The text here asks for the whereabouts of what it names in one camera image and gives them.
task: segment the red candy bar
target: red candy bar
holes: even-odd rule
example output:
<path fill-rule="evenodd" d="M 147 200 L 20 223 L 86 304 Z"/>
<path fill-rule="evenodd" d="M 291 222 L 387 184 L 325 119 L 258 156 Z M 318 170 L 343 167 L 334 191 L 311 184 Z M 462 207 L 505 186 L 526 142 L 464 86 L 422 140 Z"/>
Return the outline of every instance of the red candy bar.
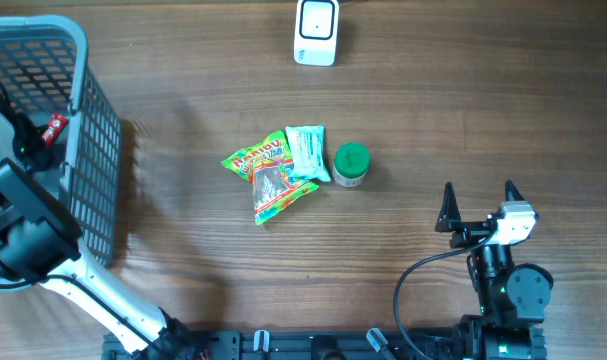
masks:
<path fill-rule="evenodd" d="M 56 139 L 58 139 L 68 123 L 69 121 L 63 115 L 52 115 L 50 123 L 47 124 L 47 130 L 41 134 L 41 139 L 45 142 L 46 147 L 50 147 L 56 142 Z"/>

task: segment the gray basket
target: gray basket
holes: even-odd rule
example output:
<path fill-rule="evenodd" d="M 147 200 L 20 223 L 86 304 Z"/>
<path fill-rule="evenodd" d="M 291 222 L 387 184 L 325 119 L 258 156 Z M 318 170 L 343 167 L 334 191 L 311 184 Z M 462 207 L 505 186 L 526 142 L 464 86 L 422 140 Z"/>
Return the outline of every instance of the gray basket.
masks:
<path fill-rule="evenodd" d="M 121 123 L 87 66 L 87 38 L 62 16 L 0 18 L 0 81 L 17 111 L 36 124 L 53 113 L 70 124 L 58 139 L 65 161 L 41 183 L 83 228 L 98 261 L 114 256 Z"/>

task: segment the wooden table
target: wooden table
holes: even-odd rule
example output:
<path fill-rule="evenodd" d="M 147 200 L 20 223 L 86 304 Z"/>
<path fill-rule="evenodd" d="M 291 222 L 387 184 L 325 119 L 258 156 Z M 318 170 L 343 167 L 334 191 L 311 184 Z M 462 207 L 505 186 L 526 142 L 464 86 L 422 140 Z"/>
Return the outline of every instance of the wooden table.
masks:
<path fill-rule="evenodd" d="M 448 249 L 443 185 L 471 221 L 512 179 L 541 215 L 514 259 L 556 280 L 550 358 L 607 359 L 607 3 L 348 3 L 331 68 L 293 61 L 293 2 L 0 9 L 38 13 L 86 30 L 123 119 L 111 269 L 191 327 L 393 329 L 401 272 Z M 220 161 L 302 124 L 325 125 L 328 165 L 365 144 L 371 172 L 256 226 Z M 406 324 L 478 313 L 464 260 L 409 278 Z M 0 359 L 95 359 L 105 333 L 43 289 L 0 294 Z"/>

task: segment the basket handle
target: basket handle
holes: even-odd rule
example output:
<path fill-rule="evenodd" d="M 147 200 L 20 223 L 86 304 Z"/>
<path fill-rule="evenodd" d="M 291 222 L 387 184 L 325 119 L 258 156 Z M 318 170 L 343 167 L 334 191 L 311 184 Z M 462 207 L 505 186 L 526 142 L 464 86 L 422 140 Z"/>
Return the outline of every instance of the basket handle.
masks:
<path fill-rule="evenodd" d="M 74 81 L 70 94 L 70 115 L 81 109 L 85 69 L 87 67 L 88 45 L 85 32 L 76 22 L 59 15 L 41 15 L 32 17 L 0 17 L 0 29 L 20 27 L 56 27 L 67 32 L 76 45 L 76 63 Z"/>

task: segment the can with green lid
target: can with green lid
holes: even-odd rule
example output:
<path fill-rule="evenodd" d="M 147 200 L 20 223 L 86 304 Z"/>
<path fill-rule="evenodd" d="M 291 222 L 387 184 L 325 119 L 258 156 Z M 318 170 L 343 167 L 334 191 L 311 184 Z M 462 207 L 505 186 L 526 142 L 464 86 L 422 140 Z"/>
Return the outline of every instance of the can with green lid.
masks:
<path fill-rule="evenodd" d="M 367 148 L 358 143 L 343 144 L 334 158 L 334 180 L 345 187 L 355 187 L 363 182 L 370 167 Z"/>

